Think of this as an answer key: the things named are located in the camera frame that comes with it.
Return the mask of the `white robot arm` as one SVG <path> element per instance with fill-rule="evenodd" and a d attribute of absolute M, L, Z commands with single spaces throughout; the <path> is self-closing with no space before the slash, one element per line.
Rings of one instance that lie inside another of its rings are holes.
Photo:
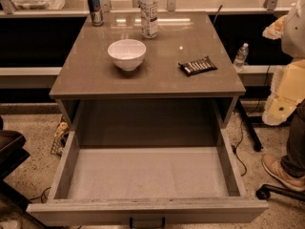
<path fill-rule="evenodd" d="M 298 0 L 287 15 L 267 27 L 263 36 L 281 39 L 281 49 L 293 60 L 277 67 L 262 120 L 270 126 L 285 122 L 305 99 L 305 0 Z"/>

